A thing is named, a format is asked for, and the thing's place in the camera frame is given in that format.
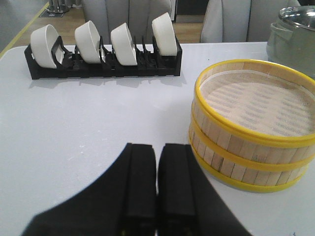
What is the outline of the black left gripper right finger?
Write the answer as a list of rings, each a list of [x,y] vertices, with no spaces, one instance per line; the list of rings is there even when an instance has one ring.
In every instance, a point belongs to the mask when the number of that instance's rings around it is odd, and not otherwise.
[[[190,145],[166,144],[158,165],[159,236],[249,236],[197,163]]]

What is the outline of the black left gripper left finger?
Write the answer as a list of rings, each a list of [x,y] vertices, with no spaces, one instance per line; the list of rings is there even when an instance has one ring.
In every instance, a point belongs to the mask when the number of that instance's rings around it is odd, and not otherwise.
[[[153,236],[156,157],[151,145],[126,144],[92,184],[36,215],[24,236]]]

